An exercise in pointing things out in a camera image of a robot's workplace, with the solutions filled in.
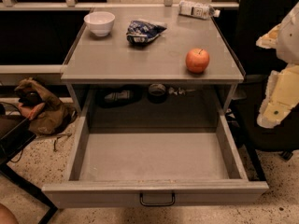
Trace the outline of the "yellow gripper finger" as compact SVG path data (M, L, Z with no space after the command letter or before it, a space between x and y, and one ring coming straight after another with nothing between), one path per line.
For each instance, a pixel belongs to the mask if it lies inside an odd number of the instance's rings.
M299 65L288 64L281 72L272 71L257 123L272 129L279 125L299 104Z
M268 33L260 36L256 45L263 49L275 49L278 46L278 35L281 24L274 26Z

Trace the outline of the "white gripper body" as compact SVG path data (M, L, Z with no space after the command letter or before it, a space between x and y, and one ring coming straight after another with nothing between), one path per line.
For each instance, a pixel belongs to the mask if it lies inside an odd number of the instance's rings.
M280 24L277 56L286 63L299 64L299 2Z

